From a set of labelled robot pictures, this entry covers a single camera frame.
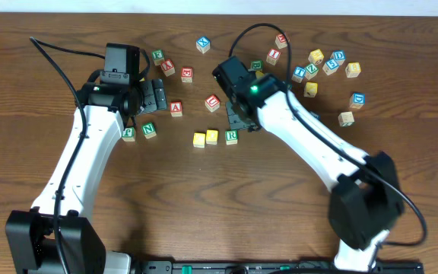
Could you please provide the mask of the green R block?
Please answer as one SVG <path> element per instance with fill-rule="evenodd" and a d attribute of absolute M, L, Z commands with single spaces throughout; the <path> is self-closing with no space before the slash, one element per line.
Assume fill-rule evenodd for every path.
<path fill-rule="evenodd" d="M 236 130 L 228 130 L 225 132 L 225 140 L 227 145 L 235 145 L 238 142 L 238 134 Z"/>

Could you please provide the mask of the yellow O block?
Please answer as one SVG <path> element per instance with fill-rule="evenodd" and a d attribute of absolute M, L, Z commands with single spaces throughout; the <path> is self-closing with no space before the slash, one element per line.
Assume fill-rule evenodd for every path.
<path fill-rule="evenodd" d="M 206 144 L 207 145 L 216 145 L 218 141 L 218 134 L 219 132 L 215 129 L 208 129 L 206 131 Z"/>

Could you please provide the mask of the red Q block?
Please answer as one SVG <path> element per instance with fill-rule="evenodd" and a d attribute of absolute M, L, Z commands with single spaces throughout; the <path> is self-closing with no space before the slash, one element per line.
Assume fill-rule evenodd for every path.
<path fill-rule="evenodd" d="M 182 67 L 181 80 L 183 83 L 192 83 L 193 82 L 193 68 L 192 67 Z"/>

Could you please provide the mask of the yellow C block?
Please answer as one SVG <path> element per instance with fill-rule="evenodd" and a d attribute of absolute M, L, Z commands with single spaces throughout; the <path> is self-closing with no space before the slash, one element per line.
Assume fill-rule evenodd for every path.
<path fill-rule="evenodd" d="M 193 135 L 192 144 L 195 148 L 204 148 L 206 144 L 206 134 L 195 132 Z"/>

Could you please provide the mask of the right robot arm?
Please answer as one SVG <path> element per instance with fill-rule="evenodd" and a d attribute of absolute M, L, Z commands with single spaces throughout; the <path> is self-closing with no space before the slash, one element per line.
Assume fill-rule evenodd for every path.
<path fill-rule="evenodd" d="M 405 210 L 393 160 L 383 152 L 370 156 L 340 139 L 271 74 L 215 78 L 244 119 L 285 142 L 325 184 L 329 224 L 340 239 L 335 267 L 374 269 L 378 249 Z"/>

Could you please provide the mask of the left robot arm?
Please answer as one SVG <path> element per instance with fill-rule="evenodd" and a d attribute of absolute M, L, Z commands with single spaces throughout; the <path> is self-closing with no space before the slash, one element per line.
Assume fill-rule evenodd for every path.
<path fill-rule="evenodd" d="M 163 81 L 105 78 L 76 92 L 72 130 L 59 162 L 27 211 L 14 210 L 5 233 L 18 273 L 132 273 L 127 253 L 106 250 L 91 219 L 95 197 L 130 118 L 164 110 Z"/>

